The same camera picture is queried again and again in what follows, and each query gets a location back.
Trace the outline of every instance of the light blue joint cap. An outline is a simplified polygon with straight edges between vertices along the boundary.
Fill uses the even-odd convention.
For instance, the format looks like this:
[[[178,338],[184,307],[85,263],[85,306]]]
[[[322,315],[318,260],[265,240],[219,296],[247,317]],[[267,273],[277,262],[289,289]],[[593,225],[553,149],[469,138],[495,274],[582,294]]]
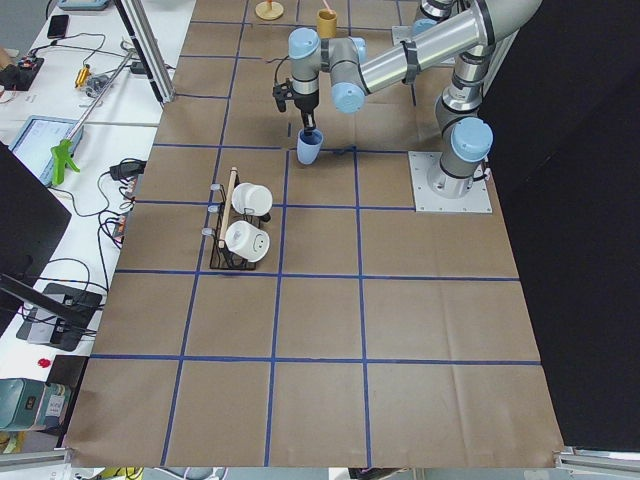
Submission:
[[[411,28],[411,36],[415,37],[419,33],[426,32],[431,27],[435,27],[438,23],[431,18],[421,18],[420,20],[416,20],[413,22],[413,27]]]
[[[493,144],[491,127],[476,117],[459,121],[451,134],[453,151],[465,162],[475,163],[487,156]]]
[[[349,82],[336,83],[331,87],[333,104],[342,113],[356,113],[364,105],[364,92]]]
[[[297,28],[289,35],[289,57],[293,60],[308,57],[320,45],[320,37],[310,28]]]
[[[364,38],[360,37],[350,37],[353,40],[353,43],[358,50],[358,60],[360,63],[364,63],[367,61],[367,42],[365,42]]]

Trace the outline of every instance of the black monitor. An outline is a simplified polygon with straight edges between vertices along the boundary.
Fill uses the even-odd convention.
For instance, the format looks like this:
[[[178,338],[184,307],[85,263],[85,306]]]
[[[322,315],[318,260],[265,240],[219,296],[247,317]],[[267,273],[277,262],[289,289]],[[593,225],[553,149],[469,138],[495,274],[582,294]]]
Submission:
[[[75,350],[102,296],[60,284],[47,285],[43,293],[32,288],[71,214],[2,142],[0,172],[0,334],[26,302],[37,308],[24,315],[18,338]],[[45,325],[52,330],[48,341],[42,337],[46,331],[40,338],[33,331]]]

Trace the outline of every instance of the black panel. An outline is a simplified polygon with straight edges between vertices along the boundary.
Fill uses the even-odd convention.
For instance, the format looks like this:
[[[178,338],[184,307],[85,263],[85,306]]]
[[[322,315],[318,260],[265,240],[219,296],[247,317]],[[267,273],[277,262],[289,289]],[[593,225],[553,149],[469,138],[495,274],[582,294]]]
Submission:
[[[71,214],[3,143],[0,171],[0,272],[33,286],[35,280],[25,275],[42,273]],[[0,292],[0,333],[20,305],[19,300]]]
[[[640,69],[504,214],[567,445],[640,450]]]
[[[503,201],[640,65],[638,18],[637,0],[545,0],[518,33],[480,108]]]

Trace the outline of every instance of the teal container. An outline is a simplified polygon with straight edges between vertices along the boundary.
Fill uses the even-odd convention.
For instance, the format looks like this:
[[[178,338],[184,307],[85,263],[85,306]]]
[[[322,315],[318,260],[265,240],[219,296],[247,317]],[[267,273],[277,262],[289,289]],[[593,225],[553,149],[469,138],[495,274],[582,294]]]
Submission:
[[[60,425],[71,390],[26,378],[0,380],[0,431],[43,430]]]

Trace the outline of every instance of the white desk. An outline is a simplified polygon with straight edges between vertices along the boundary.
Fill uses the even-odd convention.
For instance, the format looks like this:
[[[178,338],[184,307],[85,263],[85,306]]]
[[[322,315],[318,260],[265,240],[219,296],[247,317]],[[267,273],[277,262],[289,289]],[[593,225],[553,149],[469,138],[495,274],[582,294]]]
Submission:
[[[9,144],[16,135],[22,122],[0,122],[0,140]],[[76,205],[80,213],[92,213],[102,209],[106,202],[96,189],[96,179],[111,165],[115,165],[125,157],[146,160],[151,150],[156,128],[115,125],[86,125],[84,137],[79,143],[74,160],[80,167],[80,173],[67,171],[65,182],[60,186],[64,190],[73,192]],[[102,181],[102,189],[109,197],[111,208],[118,211],[122,202],[122,195],[118,192],[119,182],[110,177]],[[71,199],[64,194],[58,194],[58,199],[73,212]],[[91,272],[91,281],[104,285],[104,274],[98,252],[97,217],[80,218],[73,214],[67,231],[58,245],[52,259],[71,257],[82,260]],[[113,275],[119,250],[102,237],[102,249],[109,277]],[[84,268],[76,262],[55,262],[48,265],[42,276],[50,278],[67,278],[86,280]],[[48,282],[38,281],[37,290],[42,290]],[[84,288],[82,284],[71,284],[76,288]],[[104,295],[97,287],[89,286],[89,291]],[[100,312],[97,312],[89,328],[96,329],[100,322]],[[89,355],[93,348],[93,340],[84,339],[73,352],[64,352],[51,347],[28,344],[16,339],[16,332],[22,324],[22,318],[17,315],[5,333],[0,337],[0,378],[25,377],[35,380],[45,380],[48,368],[41,368],[37,362],[41,358],[53,360],[56,355]]]
[[[143,0],[144,8],[158,41],[165,63],[176,66],[182,44],[189,27],[195,0]],[[69,13],[67,36],[78,33],[103,33],[107,36],[102,50],[122,54],[122,39],[129,36],[122,24],[120,15],[112,5],[102,12],[62,12],[56,8],[53,14]],[[34,47],[48,45],[49,22],[40,31]],[[81,36],[61,40],[68,44],[86,48],[96,48],[101,37]],[[0,104],[0,117],[5,120],[26,120],[30,115],[44,115],[77,119],[84,112],[82,105],[88,105],[91,99],[76,90],[74,82],[83,59],[90,52],[46,48],[37,55],[45,59],[42,69],[28,92],[18,92],[15,98],[6,104]],[[88,63],[92,72],[102,73],[118,66],[119,57],[96,53]],[[109,123],[120,125],[157,125],[162,115],[149,81],[145,75],[132,75],[126,69],[116,79],[111,91],[105,97],[102,106],[96,108],[89,117],[90,123]]]

